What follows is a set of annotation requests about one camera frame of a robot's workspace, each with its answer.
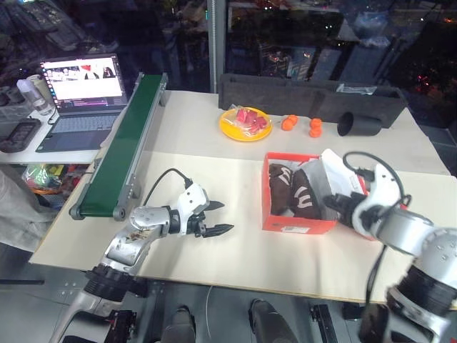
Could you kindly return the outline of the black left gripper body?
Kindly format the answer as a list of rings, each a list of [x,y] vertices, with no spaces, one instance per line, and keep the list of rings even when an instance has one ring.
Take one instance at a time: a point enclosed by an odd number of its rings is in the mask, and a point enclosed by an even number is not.
[[[190,216],[190,233],[195,237],[209,238],[209,233],[205,225],[206,215],[202,211]]]

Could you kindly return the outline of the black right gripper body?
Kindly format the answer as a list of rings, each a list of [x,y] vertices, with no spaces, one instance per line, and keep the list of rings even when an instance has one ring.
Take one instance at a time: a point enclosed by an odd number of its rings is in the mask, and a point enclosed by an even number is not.
[[[352,192],[350,196],[344,195],[344,210],[352,211],[352,216],[355,208],[366,198],[365,194]]]

